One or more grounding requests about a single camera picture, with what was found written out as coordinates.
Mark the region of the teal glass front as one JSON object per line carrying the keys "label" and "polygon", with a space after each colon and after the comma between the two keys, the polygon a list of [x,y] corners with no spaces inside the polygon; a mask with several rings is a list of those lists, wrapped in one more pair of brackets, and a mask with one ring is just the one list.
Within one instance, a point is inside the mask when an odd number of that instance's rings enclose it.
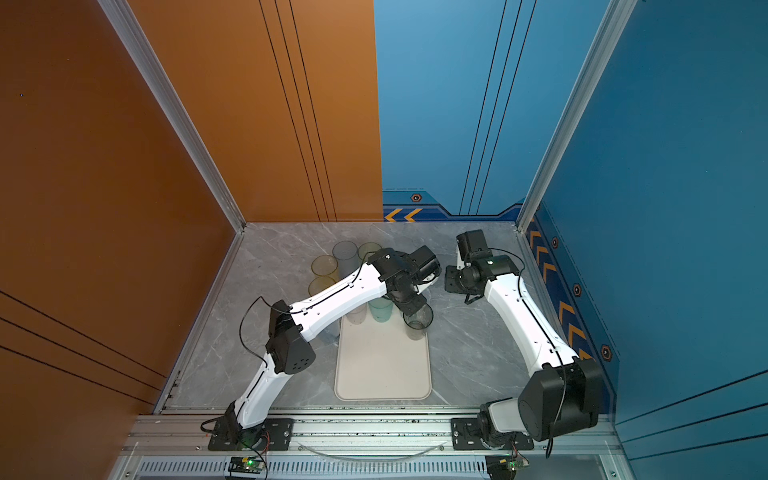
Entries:
{"label": "teal glass front", "polygon": [[392,316],[394,303],[385,297],[374,299],[368,303],[372,318],[379,323],[388,322]]}

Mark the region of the tall green glass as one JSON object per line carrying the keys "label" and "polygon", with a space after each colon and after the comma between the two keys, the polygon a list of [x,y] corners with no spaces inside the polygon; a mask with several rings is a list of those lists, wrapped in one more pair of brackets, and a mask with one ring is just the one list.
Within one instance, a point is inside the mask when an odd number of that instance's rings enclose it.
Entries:
{"label": "tall green glass", "polygon": [[374,254],[382,249],[382,246],[376,242],[365,242],[358,247],[358,258],[363,262],[367,262]]}

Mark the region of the tall dark grey glass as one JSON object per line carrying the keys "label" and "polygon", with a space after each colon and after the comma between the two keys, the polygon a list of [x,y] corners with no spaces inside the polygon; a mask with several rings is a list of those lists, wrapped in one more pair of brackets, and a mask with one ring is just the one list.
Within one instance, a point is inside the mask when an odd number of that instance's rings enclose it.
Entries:
{"label": "tall dark grey glass", "polygon": [[434,320],[434,313],[429,304],[424,304],[418,311],[403,316],[406,334],[409,339],[419,341],[426,336],[426,330]]}

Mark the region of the tall yellow glass front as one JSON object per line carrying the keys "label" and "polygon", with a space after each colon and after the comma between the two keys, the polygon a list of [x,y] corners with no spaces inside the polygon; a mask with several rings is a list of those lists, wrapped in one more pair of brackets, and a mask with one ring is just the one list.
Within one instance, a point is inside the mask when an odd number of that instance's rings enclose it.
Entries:
{"label": "tall yellow glass front", "polygon": [[331,276],[316,276],[308,286],[308,294],[310,296],[318,295],[336,283],[337,280]]}

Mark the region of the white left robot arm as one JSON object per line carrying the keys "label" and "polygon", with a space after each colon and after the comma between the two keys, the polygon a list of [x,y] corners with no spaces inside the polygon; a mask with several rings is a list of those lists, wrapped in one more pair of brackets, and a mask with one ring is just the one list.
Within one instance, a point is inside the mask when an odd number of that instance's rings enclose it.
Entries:
{"label": "white left robot arm", "polygon": [[411,253],[382,248],[319,294],[291,305],[283,300],[271,304],[261,365],[217,421],[216,433],[236,445],[246,431],[262,426],[290,377],[314,362],[311,341],[334,321],[379,298],[391,300],[405,315],[414,315],[427,305],[423,292],[441,272],[436,255],[427,246]]}

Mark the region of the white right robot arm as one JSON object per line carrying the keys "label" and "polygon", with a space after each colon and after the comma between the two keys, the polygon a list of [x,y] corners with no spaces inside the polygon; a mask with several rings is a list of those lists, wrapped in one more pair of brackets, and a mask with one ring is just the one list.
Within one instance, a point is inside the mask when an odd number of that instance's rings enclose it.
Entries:
{"label": "white right robot arm", "polygon": [[446,269],[445,289],[469,305],[487,301],[522,353],[529,380],[517,397],[488,402],[477,416],[479,436],[502,448],[525,434],[552,443],[559,436],[595,427],[602,408],[601,368],[582,359],[552,327],[527,290],[524,266],[506,250],[498,255],[481,230],[456,237],[457,264]]}

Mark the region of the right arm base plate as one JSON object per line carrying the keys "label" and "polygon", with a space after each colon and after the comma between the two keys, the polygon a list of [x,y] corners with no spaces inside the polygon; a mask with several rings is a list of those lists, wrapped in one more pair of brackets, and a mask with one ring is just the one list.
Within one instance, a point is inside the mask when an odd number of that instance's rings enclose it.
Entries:
{"label": "right arm base plate", "polygon": [[534,449],[532,438],[525,432],[499,432],[489,420],[482,416],[452,418],[450,424],[455,450],[527,451]]}

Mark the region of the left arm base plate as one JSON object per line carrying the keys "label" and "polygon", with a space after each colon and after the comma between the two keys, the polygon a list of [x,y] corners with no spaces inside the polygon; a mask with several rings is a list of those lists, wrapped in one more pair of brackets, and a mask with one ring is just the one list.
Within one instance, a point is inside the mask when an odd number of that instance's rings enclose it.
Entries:
{"label": "left arm base plate", "polygon": [[209,451],[257,450],[259,453],[287,451],[293,427],[291,418],[267,418],[256,427],[237,429],[230,427],[223,416],[201,425],[208,435]]}

